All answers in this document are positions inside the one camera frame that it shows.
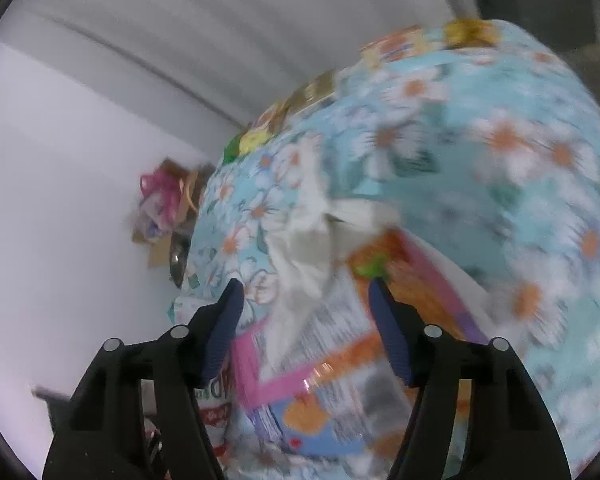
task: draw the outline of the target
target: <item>bed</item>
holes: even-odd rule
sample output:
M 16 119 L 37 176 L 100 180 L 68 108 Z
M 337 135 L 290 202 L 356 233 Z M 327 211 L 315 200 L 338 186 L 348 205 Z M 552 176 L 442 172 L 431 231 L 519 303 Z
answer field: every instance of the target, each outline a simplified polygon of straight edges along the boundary
M 281 285 L 266 234 L 293 211 L 299 143 L 317 136 L 330 199 L 391 204 L 403 228 L 486 291 L 477 322 L 522 358 L 575 477 L 600 450 L 600 108 L 547 47 L 510 23 L 491 26 L 490 48 L 449 50 L 433 29 L 426 54 L 343 70 L 334 104 L 221 161 L 175 320 L 234 276 L 246 292 L 238 334 L 266 320 Z M 245 452 L 229 478 L 350 477 L 328 461 L 295 465 L 282 450 L 258 462 L 262 443 L 239 410 L 235 420 L 235 441 L 260 451 Z

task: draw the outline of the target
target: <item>plastic bag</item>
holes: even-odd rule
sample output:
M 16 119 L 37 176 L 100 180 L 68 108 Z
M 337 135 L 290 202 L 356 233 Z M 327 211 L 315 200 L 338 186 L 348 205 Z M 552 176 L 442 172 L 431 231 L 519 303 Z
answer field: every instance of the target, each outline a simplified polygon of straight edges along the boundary
M 227 359 L 218 377 L 213 378 L 204 390 L 194 390 L 200 417 L 216 456 L 222 456 L 226 451 L 225 434 L 231 415 L 232 389 Z
M 382 276 L 401 303 L 456 338 L 482 339 L 462 301 L 416 244 L 389 230 L 354 253 L 275 370 L 263 362 L 264 322 L 232 343 L 237 399 L 259 437 L 303 456 L 341 457 L 356 475 L 387 472 L 417 391 L 392 373 L 366 292 Z M 466 417 L 470 388 L 459 395 Z

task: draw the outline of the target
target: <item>food package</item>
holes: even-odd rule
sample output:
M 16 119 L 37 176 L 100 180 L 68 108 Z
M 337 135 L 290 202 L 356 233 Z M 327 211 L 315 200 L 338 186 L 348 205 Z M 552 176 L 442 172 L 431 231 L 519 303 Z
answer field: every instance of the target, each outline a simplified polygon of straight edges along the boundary
M 206 434 L 216 456 L 222 456 L 226 451 L 225 434 L 231 415 L 232 378 L 229 369 L 229 360 L 224 365 L 217 377 L 203 390 L 194 390 L 196 401 L 200 409 L 200 418 L 205 425 Z
M 286 107 L 281 101 L 267 108 L 251 128 L 239 137 L 238 154 L 247 155 L 275 137 L 282 129 L 285 114 Z
M 328 70 L 298 88 L 285 102 L 285 120 L 293 124 L 336 101 L 335 71 Z
M 366 44 L 360 50 L 360 56 L 366 62 L 368 69 L 377 70 L 383 63 L 420 56 L 431 50 L 433 46 L 425 37 L 422 28 L 414 26 Z
M 231 164 L 236 158 L 240 156 L 240 141 L 244 137 L 247 131 L 243 130 L 237 134 L 229 143 L 224 147 L 222 151 L 222 163 Z
M 370 314 L 370 280 L 456 338 L 484 337 L 423 251 L 387 230 L 338 268 L 333 285 L 276 370 L 264 358 L 263 323 L 232 343 L 236 396 L 265 441 L 304 456 L 340 457 L 356 474 L 386 474 L 417 391 L 394 376 Z M 470 388 L 462 384 L 459 417 Z
M 500 41 L 500 31 L 488 20 L 460 18 L 444 27 L 445 43 L 448 48 L 494 47 Z

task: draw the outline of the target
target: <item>red and white package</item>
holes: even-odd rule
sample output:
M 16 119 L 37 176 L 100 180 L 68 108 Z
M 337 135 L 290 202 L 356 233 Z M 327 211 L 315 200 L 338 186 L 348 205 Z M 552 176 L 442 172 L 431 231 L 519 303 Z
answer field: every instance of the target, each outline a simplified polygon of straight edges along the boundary
M 226 359 L 218 376 L 204 390 L 195 390 L 200 417 L 216 456 L 222 456 L 226 450 L 224 437 L 231 414 L 232 389 L 229 359 Z

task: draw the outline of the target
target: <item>green object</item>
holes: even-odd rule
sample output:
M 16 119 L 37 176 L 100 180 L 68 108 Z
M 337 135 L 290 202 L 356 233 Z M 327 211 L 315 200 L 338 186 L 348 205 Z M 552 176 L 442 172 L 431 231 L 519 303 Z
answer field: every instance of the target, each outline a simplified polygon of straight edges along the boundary
M 237 134 L 229 143 L 224 147 L 224 157 L 222 158 L 223 164 L 230 164 L 238 155 L 240 155 L 240 139 L 244 135 L 244 132 Z
M 389 256 L 386 254 L 375 254 L 367 263 L 356 267 L 356 274 L 369 280 L 374 278 L 388 280 L 389 273 L 386 271 L 388 261 Z

